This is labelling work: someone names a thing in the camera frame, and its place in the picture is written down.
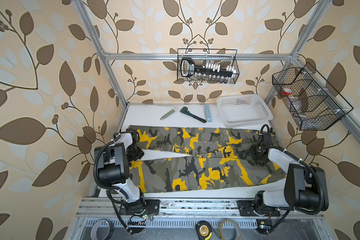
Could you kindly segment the white plastic basket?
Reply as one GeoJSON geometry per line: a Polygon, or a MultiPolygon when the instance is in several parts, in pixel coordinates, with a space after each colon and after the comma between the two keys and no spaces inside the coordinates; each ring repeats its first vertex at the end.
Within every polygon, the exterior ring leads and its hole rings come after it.
{"type": "Polygon", "coordinates": [[[274,116],[257,94],[226,96],[217,99],[217,107],[227,128],[271,121],[274,116]]]}

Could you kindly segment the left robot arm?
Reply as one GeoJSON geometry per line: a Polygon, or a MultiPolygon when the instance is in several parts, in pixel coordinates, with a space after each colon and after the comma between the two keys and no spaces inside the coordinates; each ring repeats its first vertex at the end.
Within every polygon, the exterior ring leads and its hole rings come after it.
{"type": "Polygon", "coordinates": [[[132,162],[144,156],[137,146],[136,134],[131,129],[115,133],[109,143],[95,148],[94,154],[95,183],[106,190],[112,204],[124,207],[131,215],[147,214],[144,194],[130,174],[132,162]]]}

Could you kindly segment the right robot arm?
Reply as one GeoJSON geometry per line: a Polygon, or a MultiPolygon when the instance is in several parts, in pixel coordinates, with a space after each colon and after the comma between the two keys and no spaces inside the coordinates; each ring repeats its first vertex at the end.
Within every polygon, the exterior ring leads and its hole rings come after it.
{"type": "Polygon", "coordinates": [[[263,125],[256,146],[249,155],[256,164],[264,167],[272,162],[287,174],[284,188],[259,191],[252,203],[253,212],[264,216],[274,210],[296,211],[316,215],[329,207],[325,171],[312,167],[286,149],[272,142],[271,129],[263,125]]]}

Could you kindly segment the camouflage trousers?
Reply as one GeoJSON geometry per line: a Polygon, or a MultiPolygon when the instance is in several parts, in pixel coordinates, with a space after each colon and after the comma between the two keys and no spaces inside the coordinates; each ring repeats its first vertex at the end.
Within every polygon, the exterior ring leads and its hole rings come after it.
{"type": "Polygon", "coordinates": [[[131,163],[131,179],[143,193],[260,186],[287,175],[277,164],[259,165],[249,155],[257,130],[133,125],[129,130],[142,150],[178,154],[131,163]]]}

